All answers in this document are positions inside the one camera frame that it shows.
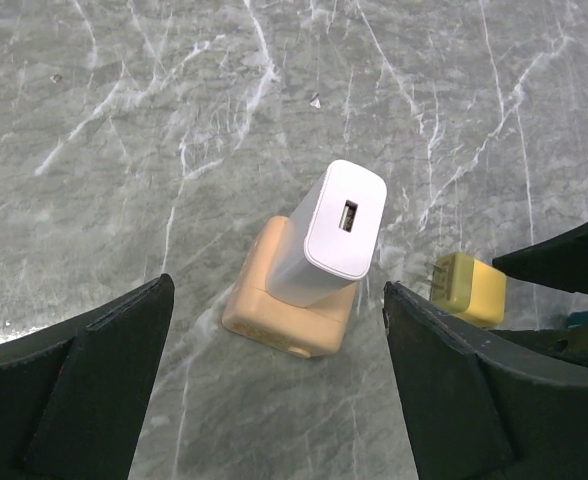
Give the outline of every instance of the black plastic part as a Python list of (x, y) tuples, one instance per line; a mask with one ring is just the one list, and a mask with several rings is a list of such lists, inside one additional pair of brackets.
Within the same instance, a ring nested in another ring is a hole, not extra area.
[(168, 275), (0, 345), (0, 480), (125, 480), (174, 304)]
[(569, 330), (492, 330), (534, 352), (588, 368), (588, 324)]
[(384, 321), (421, 480), (588, 478), (588, 368), (453, 317), (402, 285)]
[(492, 264), (512, 278), (588, 295), (588, 222)]

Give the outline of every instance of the white usb charger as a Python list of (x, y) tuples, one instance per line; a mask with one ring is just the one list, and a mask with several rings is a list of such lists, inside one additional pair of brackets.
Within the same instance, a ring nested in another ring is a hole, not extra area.
[(346, 160), (332, 162), (290, 215), (267, 292), (308, 307), (365, 277), (386, 198), (381, 177)]

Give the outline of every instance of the gray marble countertop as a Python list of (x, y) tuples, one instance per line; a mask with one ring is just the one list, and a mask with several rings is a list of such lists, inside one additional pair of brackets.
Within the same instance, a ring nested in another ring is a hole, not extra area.
[[(221, 328), (254, 237), (337, 158), (389, 191), (341, 352)], [(587, 220), (588, 0), (0, 2), (0, 341), (177, 286), (133, 480), (416, 478), (384, 282)], [(508, 328), (577, 304), (509, 300)]]

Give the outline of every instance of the yellow power adapter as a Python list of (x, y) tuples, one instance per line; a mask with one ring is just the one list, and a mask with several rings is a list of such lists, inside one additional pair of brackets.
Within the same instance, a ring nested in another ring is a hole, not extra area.
[(505, 317), (507, 277), (471, 255), (452, 253), (433, 265), (430, 301), (477, 327), (499, 325)]

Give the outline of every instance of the power adapter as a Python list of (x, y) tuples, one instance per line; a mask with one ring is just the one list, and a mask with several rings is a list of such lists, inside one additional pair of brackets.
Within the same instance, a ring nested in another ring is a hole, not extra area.
[(507, 277), (503, 272), (457, 252), (433, 265), (430, 301), (478, 327), (499, 325), (505, 317)]
[(223, 326), (299, 357), (336, 353), (358, 284), (351, 283), (307, 308), (267, 293), (265, 279), (288, 222), (287, 217), (272, 217), (254, 242), (223, 312)]
[(336, 160), (290, 215), (267, 291), (307, 307), (369, 271), (387, 187), (375, 173)]

